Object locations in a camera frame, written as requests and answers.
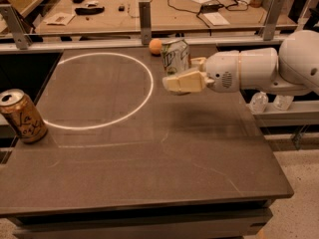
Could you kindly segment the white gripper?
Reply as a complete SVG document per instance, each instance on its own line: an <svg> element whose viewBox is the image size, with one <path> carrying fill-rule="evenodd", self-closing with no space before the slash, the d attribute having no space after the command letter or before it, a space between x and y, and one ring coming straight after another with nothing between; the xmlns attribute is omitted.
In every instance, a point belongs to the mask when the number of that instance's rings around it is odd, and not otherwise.
<svg viewBox="0 0 319 239"><path fill-rule="evenodd" d="M207 86L218 93L237 92L238 64L238 51L218 52L208 59L191 58L190 70L166 76L162 79L162 84L167 91L179 94L199 93Z"/></svg>

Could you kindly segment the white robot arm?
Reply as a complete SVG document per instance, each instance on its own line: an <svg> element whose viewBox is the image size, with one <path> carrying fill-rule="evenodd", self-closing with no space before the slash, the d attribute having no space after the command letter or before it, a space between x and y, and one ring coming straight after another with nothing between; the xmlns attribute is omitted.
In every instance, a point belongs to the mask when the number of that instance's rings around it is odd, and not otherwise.
<svg viewBox="0 0 319 239"><path fill-rule="evenodd" d="M218 93L319 94L319 33L294 32L279 49L218 52L191 69L164 77L162 83L173 93L198 93L209 88Z"/></svg>

